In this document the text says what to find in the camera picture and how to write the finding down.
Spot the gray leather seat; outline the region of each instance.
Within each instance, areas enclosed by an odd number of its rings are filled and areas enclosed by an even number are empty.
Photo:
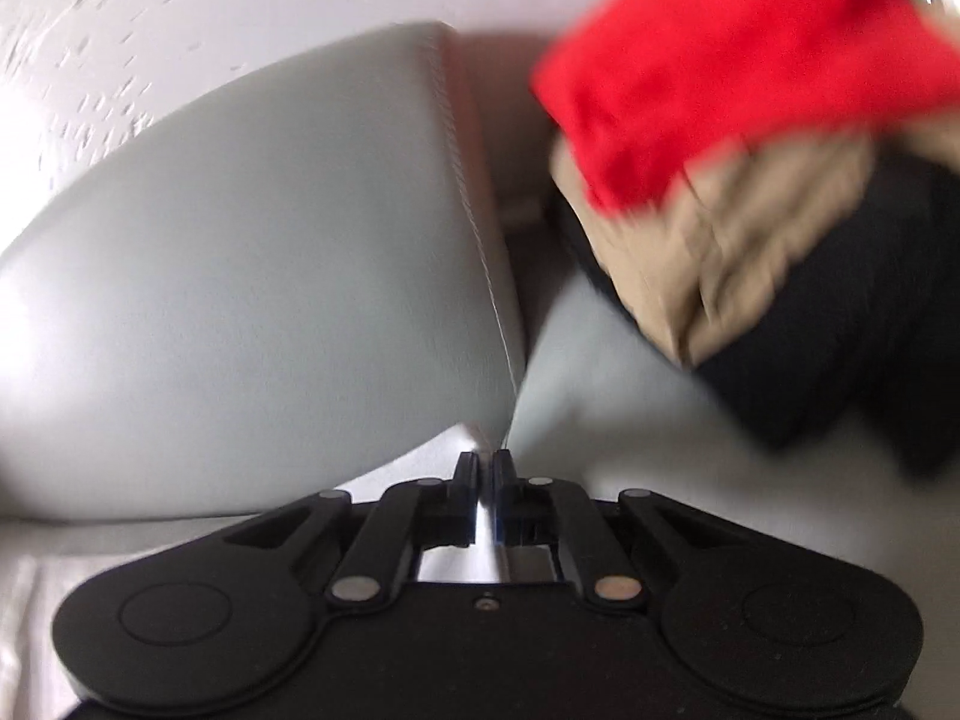
[[[0,514],[253,512],[459,421],[504,435],[521,328],[454,43],[224,86],[0,256]]]

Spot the white surface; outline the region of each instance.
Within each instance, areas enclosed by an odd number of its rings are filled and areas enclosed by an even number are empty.
[[[47,557],[23,566],[35,565],[35,585],[21,627],[21,664],[25,667],[11,708],[13,720],[56,720],[77,705],[64,669],[59,664],[50,638],[50,625],[59,605],[94,574],[133,560],[135,555],[95,557]]]
[[[383,23],[439,19],[472,33],[481,107],[507,138],[518,113],[536,130],[524,88],[534,36],[594,1],[0,0],[0,250],[151,122],[239,74]],[[511,184],[529,167],[494,172],[520,193]]]

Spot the textured white ceiling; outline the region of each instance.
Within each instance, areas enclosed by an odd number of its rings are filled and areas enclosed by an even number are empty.
[[[383,23],[440,19],[479,33],[474,64],[494,76],[481,79],[487,105],[510,119],[523,100],[498,98],[517,89],[501,90],[497,70],[523,71],[531,49],[496,36],[553,32],[594,1],[0,0],[0,250],[151,122],[239,74]]]

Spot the white wall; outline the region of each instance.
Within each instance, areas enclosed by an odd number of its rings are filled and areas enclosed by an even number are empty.
[[[470,34],[494,178],[523,194],[545,127],[526,71],[544,36],[595,1],[0,0],[0,248],[151,122],[240,74],[396,20]]]

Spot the metal rivet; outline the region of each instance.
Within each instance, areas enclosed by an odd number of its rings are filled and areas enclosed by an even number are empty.
[[[358,603],[376,598],[380,592],[380,582],[373,577],[353,576],[338,579],[330,589],[333,597],[340,601]]]
[[[473,608],[477,611],[498,611],[500,602],[496,598],[478,598],[473,603]]]
[[[606,576],[597,580],[593,591],[604,601],[632,601],[640,595],[643,586],[633,577]]]

